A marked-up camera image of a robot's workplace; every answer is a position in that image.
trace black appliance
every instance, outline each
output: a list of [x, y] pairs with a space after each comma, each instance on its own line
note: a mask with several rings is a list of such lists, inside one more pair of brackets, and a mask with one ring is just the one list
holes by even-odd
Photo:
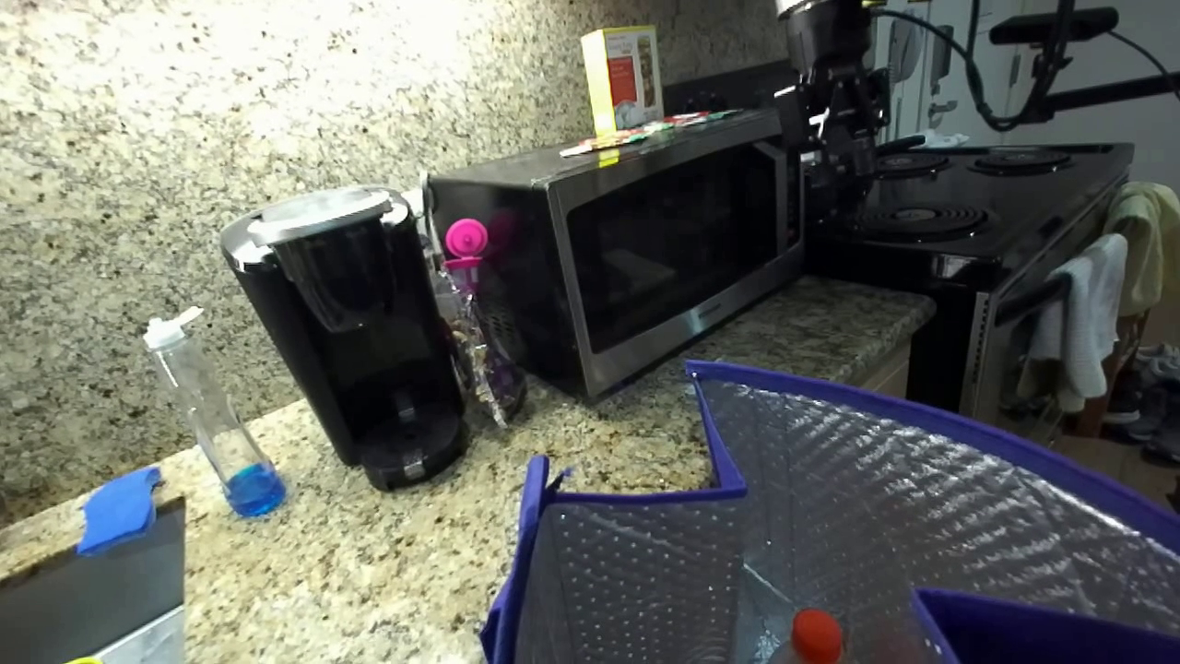
[[434, 233], [488, 225], [520, 360], [596, 398], [804, 268], [799, 172], [774, 112], [627, 151], [556, 147], [434, 172]]
[[230, 225], [221, 251], [336, 454], [371, 487], [427, 479], [470, 445], [406, 200], [295, 197]]
[[1024, 348], [1036, 312], [1066, 296], [1052, 268], [1103, 233], [1127, 162], [1127, 144], [881, 153], [856, 209], [814, 217], [809, 265], [933, 296], [907, 393], [1030, 431], [1042, 393], [1022, 392]]

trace stainless steel microwave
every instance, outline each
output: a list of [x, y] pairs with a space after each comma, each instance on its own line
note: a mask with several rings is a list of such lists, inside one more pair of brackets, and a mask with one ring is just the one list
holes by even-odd
[[530, 151], [427, 181], [438, 236], [488, 230], [479, 296], [520, 360], [596, 398], [804, 265], [798, 160], [747, 112], [620, 153]]

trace red cap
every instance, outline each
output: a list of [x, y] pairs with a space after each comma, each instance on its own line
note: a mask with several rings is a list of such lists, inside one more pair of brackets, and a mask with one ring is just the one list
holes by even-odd
[[788, 622], [788, 644], [804, 664], [838, 664], [843, 644], [840, 621], [821, 607], [799, 607]]

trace black coffee maker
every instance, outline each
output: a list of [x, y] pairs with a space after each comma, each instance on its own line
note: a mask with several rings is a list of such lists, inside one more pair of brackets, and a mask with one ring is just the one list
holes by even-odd
[[336, 454], [371, 487], [427, 479], [470, 445], [450, 335], [402, 197], [295, 197], [230, 225], [221, 251]]

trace granite countertop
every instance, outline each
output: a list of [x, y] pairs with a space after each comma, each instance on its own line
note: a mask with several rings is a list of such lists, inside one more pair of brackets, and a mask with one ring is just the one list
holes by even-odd
[[[379, 494], [336, 460], [306, 403], [251, 420], [291, 499], [236, 519], [197, 451], [159, 460], [159, 503], [183, 499], [187, 660], [479, 660], [476, 629], [508, 569], [530, 454], [574, 470], [574, 489], [707, 484], [682, 356], [740, 360], [859, 385], [933, 304], [840, 281], [798, 281], [596, 404], [530, 385], [508, 431], [476, 431], [438, 479]], [[0, 579], [66, 557], [80, 503], [0, 531]]]

